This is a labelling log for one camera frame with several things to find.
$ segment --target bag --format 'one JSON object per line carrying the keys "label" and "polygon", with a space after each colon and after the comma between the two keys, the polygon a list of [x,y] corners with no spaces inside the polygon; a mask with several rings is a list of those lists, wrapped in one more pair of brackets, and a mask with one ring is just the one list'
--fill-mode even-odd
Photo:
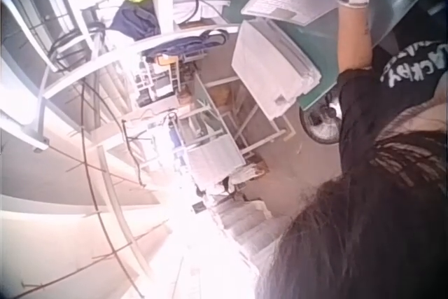
{"label": "bag", "polygon": [[206,51],[208,49],[221,46],[229,39],[229,34],[224,29],[216,29],[218,34],[211,35],[213,30],[203,32],[199,36],[188,36],[173,41],[161,43],[160,45],[145,50],[143,55],[146,61],[154,63],[158,55],[182,56],[185,54]]}

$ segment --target person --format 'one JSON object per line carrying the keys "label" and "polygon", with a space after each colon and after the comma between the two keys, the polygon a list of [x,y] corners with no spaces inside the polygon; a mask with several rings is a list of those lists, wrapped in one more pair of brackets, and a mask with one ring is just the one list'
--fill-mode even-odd
{"label": "person", "polygon": [[448,298],[444,35],[417,11],[384,64],[369,1],[337,1],[342,175],[283,234],[256,298]]}

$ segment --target dark hair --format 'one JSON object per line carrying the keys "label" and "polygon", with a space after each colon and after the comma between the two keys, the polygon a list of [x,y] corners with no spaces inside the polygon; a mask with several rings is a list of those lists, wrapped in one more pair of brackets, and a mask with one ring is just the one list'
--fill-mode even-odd
{"label": "dark hair", "polygon": [[258,299],[448,298],[447,134],[378,141],[283,234]]}

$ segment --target white wall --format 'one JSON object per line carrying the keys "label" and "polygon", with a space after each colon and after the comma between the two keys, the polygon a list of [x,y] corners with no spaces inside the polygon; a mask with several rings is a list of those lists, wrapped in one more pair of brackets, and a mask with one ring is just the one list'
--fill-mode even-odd
{"label": "white wall", "polygon": [[[127,216],[134,236],[158,224],[157,216],[148,216],[138,212]],[[110,228],[111,217],[105,215],[104,221]],[[140,239],[143,254],[154,254],[168,234],[167,227],[162,226]],[[12,298],[31,289],[24,288],[22,284],[48,283],[88,265],[95,256],[110,252],[96,216],[60,221],[55,216],[51,220],[21,220],[11,219],[2,213],[1,292]],[[126,253],[129,253],[129,248],[120,252],[123,260]],[[137,277],[130,267],[127,269],[132,277]],[[24,298],[116,299],[129,287],[130,283],[117,261],[111,258]]]}

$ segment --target cloth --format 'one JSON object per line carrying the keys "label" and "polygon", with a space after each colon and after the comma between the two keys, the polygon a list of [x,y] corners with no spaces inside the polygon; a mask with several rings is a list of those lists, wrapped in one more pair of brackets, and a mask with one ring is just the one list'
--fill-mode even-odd
{"label": "cloth", "polygon": [[[340,74],[342,126],[339,151],[342,171],[346,172],[365,158],[383,129],[404,111],[409,112],[409,109],[422,104],[424,108],[433,108],[427,103],[434,98],[436,88],[440,90],[440,79],[447,71],[447,44],[421,41],[407,46],[393,57],[381,76],[373,69],[347,70]],[[446,123],[446,109],[433,109],[434,113],[438,113],[439,119],[445,119]]]}
{"label": "cloth", "polygon": [[134,41],[160,34],[153,0],[134,3],[125,0],[113,17],[109,29],[118,31]]}

